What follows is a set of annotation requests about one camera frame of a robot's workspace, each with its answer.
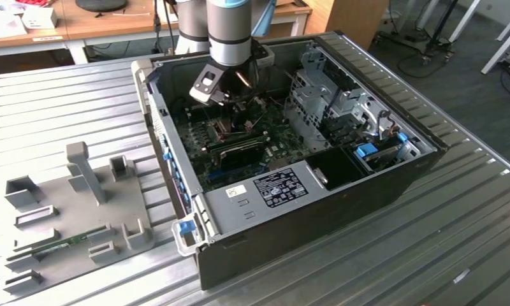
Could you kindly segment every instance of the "motherboard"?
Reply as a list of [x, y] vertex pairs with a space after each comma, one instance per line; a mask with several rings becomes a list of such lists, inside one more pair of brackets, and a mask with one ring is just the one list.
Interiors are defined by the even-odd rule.
[[174, 124], [204, 190], [296, 163], [310, 154], [284, 115], [285, 101], [253, 97], [232, 105], [196, 105]]

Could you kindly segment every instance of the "blue handle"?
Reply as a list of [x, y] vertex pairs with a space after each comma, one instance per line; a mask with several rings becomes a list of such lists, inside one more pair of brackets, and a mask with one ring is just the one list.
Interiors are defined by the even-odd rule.
[[269, 34], [272, 17], [274, 16], [274, 10], [276, 10], [276, 0], [270, 0], [266, 5], [265, 11], [261, 14], [261, 18], [257, 21], [257, 25], [254, 25], [252, 36], [262, 37]]

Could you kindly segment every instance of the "white box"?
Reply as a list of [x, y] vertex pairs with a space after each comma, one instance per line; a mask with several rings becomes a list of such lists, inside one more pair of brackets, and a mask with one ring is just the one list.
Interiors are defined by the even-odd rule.
[[57, 14], [53, 8], [26, 8], [22, 23], [28, 29], [54, 29]]

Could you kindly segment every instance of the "ribbed metal surface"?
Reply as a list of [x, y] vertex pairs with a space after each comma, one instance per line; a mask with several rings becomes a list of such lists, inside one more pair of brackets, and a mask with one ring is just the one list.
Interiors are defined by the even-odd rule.
[[[128, 62], [0, 77], [0, 176], [8, 175], [5, 169], [37, 171], [41, 180], [64, 174], [56, 156], [73, 138], [89, 143], [93, 165], [126, 154], [137, 161], [158, 240], [150, 251], [18, 305], [510, 305], [510, 165], [346, 39], [324, 38], [451, 149], [393, 205], [209, 291], [198, 289], [193, 260], [174, 250], [173, 209], [140, 112], [128, 108], [136, 103], [122, 73]], [[90, 77], [89, 84], [76, 70]], [[76, 81], [58, 88], [38, 85], [41, 96], [24, 92], [24, 84], [60, 78]], [[70, 105], [80, 107], [64, 111]], [[106, 117], [86, 115], [104, 111]], [[8, 116], [22, 120], [22, 128], [5, 123], [13, 122]], [[45, 156], [28, 145], [45, 146]], [[0, 208], [0, 250], [8, 245], [2, 214]]]

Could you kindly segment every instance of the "black cable on floor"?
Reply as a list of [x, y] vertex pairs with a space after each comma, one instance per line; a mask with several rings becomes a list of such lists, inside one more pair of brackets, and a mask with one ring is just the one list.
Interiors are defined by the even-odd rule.
[[401, 67], [401, 64], [402, 64], [406, 60], [409, 60], [409, 59], [417, 57], [418, 55], [420, 55], [420, 54], [416, 53], [416, 54], [413, 54], [413, 55], [409, 55], [409, 56], [405, 57], [404, 59], [401, 59], [401, 60], [397, 62], [397, 69], [400, 70], [400, 72], [402, 72], [405, 75], [408, 75], [408, 76], [412, 77], [412, 78], [429, 78], [429, 77], [430, 77], [430, 76], [432, 76], [439, 69], [442, 69], [442, 67], [445, 66], [445, 62], [442, 63], [442, 65], [439, 65], [437, 68], [434, 68], [434, 70], [430, 71], [429, 73], [426, 73], [425, 75], [414, 75], [414, 74], [412, 74], [412, 73], [409, 73], [409, 72], [405, 71], [405, 69]]
[[389, 10], [389, 18], [392, 19], [392, 24], [393, 24], [393, 28], [394, 28], [394, 33], [398, 33], [397, 26], [396, 26], [394, 20], [393, 20], [392, 0], [389, 0], [389, 2], [388, 2], [388, 10]]
[[506, 70], [501, 71], [501, 78], [499, 78], [501, 79], [501, 86], [502, 86], [503, 90], [510, 94], [510, 89], [505, 84], [505, 73], [507, 73], [510, 75], [510, 73]]

